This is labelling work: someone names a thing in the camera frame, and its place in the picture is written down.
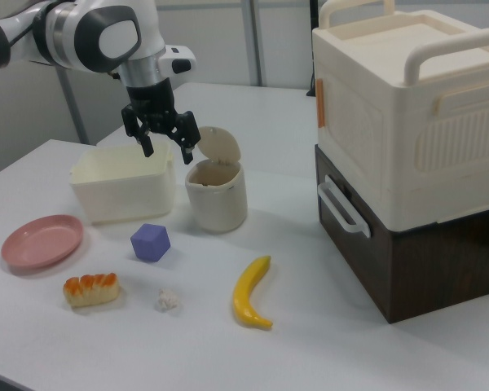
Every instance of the bread roll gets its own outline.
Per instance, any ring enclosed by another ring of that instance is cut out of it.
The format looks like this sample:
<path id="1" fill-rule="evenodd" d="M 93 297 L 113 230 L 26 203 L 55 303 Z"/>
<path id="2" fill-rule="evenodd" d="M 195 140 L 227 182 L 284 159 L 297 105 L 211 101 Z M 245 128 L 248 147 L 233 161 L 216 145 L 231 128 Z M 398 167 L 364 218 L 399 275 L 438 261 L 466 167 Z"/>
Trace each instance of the bread roll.
<path id="1" fill-rule="evenodd" d="M 107 303 L 115 300 L 119 293 L 120 285 L 114 273 L 72 277 L 64 285 L 65 299 L 72 307 Z"/>

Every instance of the cream plastic bin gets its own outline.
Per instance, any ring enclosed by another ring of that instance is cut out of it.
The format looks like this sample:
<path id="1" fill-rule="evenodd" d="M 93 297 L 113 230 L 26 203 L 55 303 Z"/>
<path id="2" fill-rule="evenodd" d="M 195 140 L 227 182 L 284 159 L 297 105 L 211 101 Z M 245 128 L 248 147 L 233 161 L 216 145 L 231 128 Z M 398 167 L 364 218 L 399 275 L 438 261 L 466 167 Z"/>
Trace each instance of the cream plastic bin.
<path id="1" fill-rule="evenodd" d="M 489 29 L 432 11 L 313 32 L 319 147 L 390 231 L 489 209 Z"/>
<path id="2" fill-rule="evenodd" d="M 170 144 L 153 142 L 145 157 L 138 144 L 85 152 L 70 184 L 91 222 L 115 222 L 168 213 L 174 205 L 174 159 Z"/>

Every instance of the yellow banana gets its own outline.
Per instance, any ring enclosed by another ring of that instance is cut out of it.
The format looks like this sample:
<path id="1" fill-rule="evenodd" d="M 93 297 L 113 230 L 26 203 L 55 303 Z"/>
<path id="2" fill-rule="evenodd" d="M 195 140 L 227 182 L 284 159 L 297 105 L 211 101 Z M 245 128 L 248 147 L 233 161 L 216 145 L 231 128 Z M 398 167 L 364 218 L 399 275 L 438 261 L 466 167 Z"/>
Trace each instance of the yellow banana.
<path id="1" fill-rule="evenodd" d="M 253 288 L 270 268 L 270 260 L 271 257 L 267 255 L 250 263 L 237 280 L 236 287 L 234 288 L 234 313 L 243 324 L 250 327 L 269 329 L 273 325 L 271 320 L 259 316 L 249 301 Z"/>

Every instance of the foam cube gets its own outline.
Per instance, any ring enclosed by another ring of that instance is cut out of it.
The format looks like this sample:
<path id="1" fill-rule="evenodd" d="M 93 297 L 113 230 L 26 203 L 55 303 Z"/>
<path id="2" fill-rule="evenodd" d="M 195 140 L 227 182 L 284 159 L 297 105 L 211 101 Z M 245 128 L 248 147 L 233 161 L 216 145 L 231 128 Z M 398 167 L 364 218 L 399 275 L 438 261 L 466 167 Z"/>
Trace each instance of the foam cube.
<path id="1" fill-rule="evenodd" d="M 170 248 L 169 236 L 164 226 L 143 224 L 130 237 L 136 257 L 143 261 L 158 262 Z"/>

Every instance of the brown drawer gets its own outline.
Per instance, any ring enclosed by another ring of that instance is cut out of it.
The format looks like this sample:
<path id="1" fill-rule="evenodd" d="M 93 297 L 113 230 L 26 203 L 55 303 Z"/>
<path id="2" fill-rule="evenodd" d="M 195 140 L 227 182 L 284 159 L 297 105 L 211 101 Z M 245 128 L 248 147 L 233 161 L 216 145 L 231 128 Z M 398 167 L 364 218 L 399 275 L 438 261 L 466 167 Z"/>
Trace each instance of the brown drawer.
<path id="1" fill-rule="evenodd" d="M 315 160 L 317 184 L 329 177 L 367 224 L 369 237 L 346 231 L 319 198 L 322 225 L 389 323 L 489 294 L 489 211 L 388 231 L 318 146 Z M 355 224 L 326 193 L 346 223 Z"/>

